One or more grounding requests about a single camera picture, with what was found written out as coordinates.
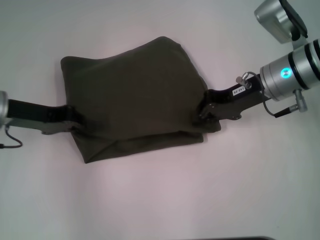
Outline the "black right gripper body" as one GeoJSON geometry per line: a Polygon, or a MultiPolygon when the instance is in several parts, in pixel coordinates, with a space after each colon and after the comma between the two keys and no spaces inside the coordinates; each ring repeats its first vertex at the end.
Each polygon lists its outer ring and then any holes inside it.
{"type": "Polygon", "coordinates": [[[246,105],[255,106],[267,101],[267,97],[262,93],[260,75],[251,76],[247,79],[251,83],[251,88],[246,89],[240,84],[236,84],[225,90],[209,89],[205,91],[202,105],[246,105]]]}

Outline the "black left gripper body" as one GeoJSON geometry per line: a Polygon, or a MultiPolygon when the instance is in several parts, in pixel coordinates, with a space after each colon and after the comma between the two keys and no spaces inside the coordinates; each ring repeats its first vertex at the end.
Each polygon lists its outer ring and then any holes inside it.
{"type": "Polygon", "coordinates": [[[74,109],[68,105],[45,106],[10,99],[7,117],[12,119],[31,120],[42,123],[59,123],[76,121],[74,109]]]}

